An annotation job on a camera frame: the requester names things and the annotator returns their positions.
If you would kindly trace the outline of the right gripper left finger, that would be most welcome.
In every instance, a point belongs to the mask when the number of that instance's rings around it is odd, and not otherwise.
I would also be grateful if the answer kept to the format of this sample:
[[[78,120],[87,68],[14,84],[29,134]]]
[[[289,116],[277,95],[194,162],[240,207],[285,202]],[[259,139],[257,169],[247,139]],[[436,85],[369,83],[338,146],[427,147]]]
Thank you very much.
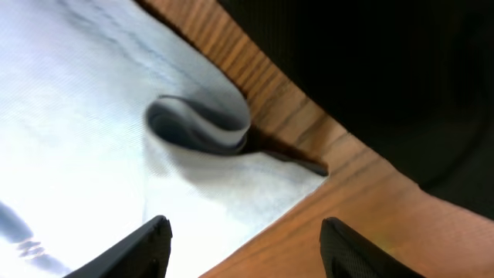
[[[164,278],[173,234],[158,215],[66,278]]]

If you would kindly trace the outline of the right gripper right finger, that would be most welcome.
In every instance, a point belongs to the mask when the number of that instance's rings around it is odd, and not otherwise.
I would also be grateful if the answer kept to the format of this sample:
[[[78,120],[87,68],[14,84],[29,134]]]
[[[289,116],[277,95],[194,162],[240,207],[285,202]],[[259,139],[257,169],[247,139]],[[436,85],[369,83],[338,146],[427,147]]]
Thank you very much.
[[[423,278],[335,217],[322,221],[320,255],[329,278]]]

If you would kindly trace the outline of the light blue printed t-shirt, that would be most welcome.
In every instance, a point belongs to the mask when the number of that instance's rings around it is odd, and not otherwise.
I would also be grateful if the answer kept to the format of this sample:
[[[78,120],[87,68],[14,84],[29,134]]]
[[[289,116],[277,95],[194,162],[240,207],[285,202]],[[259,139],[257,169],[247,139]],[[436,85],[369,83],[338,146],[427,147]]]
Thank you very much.
[[[245,151],[239,90],[135,1],[1,3],[1,275],[63,277],[156,215],[197,277],[327,179]]]

